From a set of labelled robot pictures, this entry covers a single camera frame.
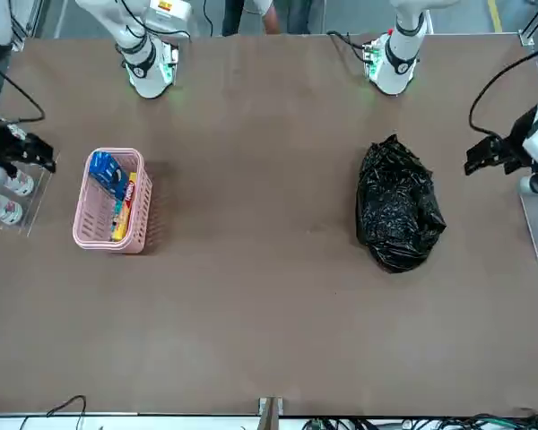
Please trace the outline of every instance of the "brown table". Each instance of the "brown table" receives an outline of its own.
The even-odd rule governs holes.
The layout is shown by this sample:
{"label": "brown table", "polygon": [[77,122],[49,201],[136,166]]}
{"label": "brown table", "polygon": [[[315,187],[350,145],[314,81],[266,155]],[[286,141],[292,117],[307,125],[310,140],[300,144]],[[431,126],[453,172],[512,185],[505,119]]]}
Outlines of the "brown table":
{"label": "brown table", "polygon": [[[10,75],[60,151],[30,237],[0,232],[0,411],[513,414],[538,408],[538,263],[517,175],[465,177],[481,87],[516,35],[432,36],[418,76],[381,95],[327,37],[199,39],[178,86],[129,88],[108,40],[36,40]],[[505,133],[538,100],[525,64],[484,98]],[[6,87],[0,112],[31,113]],[[448,228],[418,270],[388,275],[354,237],[371,142],[398,132],[434,170]],[[83,163],[134,146],[154,177],[140,256],[72,239]]]}

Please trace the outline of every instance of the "bottle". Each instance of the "bottle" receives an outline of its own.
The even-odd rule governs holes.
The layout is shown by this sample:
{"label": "bottle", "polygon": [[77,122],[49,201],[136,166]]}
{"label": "bottle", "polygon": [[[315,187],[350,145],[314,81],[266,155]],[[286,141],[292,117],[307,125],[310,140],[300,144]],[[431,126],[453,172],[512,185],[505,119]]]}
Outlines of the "bottle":
{"label": "bottle", "polygon": [[25,197],[30,195],[34,190],[34,179],[32,179],[32,176],[26,175],[19,169],[17,169],[16,177],[11,178],[6,171],[0,167],[0,185],[15,192],[16,195]]}
{"label": "bottle", "polygon": [[19,203],[0,194],[0,221],[9,226],[20,222],[23,210]]}

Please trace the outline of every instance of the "trash bag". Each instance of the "trash bag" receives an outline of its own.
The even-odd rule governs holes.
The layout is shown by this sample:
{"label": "trash bag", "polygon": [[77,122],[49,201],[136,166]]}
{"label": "trash bag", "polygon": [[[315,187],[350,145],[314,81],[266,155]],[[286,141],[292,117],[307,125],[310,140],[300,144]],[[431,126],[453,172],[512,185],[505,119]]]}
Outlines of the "trash bag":
{"label": "trash bag", "polygon": [[357,238],[389,272],[410,271],[421,265],[447,227],[431,176],[396,134],[373,143],[362,161]]}

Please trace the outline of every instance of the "yellow package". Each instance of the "yellow package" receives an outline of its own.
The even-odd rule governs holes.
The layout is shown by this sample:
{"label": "yellow package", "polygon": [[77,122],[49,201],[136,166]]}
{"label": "yellow package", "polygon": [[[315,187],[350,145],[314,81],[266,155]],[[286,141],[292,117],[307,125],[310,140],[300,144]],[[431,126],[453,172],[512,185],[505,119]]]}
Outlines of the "yellow package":
{"label": "yellow package", "polygon": [[117,226],[114,232],[111,234],[111,240],[113,242],[119,242],[127,234],[127,228],[129,225],[129,215],[132,211],[132,204],[134,203],[134,192],[135,192],[135,180],[137,179],[136,173],[129,174],[129,182],[126,187],[126,196],[122,203],[122,209],[119,212],[117,217]]}

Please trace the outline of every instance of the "pink plastic basket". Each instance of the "pink plastic basket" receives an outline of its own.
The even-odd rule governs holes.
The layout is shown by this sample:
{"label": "pink plastic basket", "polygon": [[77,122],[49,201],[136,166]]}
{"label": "pink plastic basket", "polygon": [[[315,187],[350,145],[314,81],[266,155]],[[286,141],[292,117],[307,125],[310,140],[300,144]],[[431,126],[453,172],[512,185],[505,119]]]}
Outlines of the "pink plastic basket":
{"label": "pink plastic basket", "polygon": [[142,154],[133,148],[98,148],[96,151],[109,152],[125,171],[137,172],[129,229],[126,237],[119,242],[109,241],[116,200],[88,174],[92,153],[83,170],[80,199],[72,229],[74,241],[83,249],[137,254],[142,251],[145,244],[145,230],[152,197],[152,181],[145,172]]}

